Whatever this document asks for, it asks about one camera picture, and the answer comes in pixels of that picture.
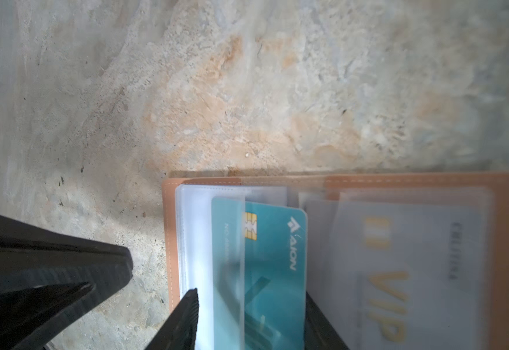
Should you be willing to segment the white credit card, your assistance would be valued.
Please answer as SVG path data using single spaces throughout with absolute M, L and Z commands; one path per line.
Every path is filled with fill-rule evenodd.
M 350 349 L 481 349 L 485 223 L 464 206 L 342 201 L 322 310 Z

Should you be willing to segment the teal credit card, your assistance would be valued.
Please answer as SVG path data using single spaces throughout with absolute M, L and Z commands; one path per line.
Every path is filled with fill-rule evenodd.
M 212 200 L 215 349 L 303 349 L 307 215 Z

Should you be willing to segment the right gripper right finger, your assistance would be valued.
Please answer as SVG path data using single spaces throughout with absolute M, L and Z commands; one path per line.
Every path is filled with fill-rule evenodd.
M 308 293 L 306 294 L 304 332 L 305 350 L 349 350 Z

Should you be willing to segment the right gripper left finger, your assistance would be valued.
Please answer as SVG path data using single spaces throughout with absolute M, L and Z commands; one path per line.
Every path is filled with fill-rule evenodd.
M 192 289 L 185 293 L 185 296 L 145 349 L 192 350 L 196 344 L 198 323 L 198 290 Z

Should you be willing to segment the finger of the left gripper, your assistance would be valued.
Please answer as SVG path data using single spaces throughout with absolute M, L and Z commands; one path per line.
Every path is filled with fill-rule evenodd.
M 0 215 L 0 349 L 42 349 L 123 289 L 132 270 L 124 246 Z

